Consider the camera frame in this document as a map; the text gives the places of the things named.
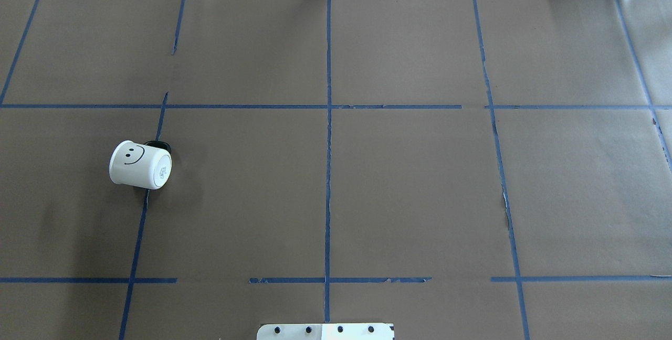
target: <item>black mug handle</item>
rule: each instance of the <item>black mug handle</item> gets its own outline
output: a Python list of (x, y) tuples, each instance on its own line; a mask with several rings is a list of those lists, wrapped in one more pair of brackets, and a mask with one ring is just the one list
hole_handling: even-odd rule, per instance
[(173, 153), (173, 150), (171, 149), (170, 145), (167, 144), (166, 142), (147, 141), (147, 142), (144, 142), (144, 145), (149, 146), (149, 147), (156, 147), (156, 148), (164, 149), (164, 150), (168, 151), (169, 154)]

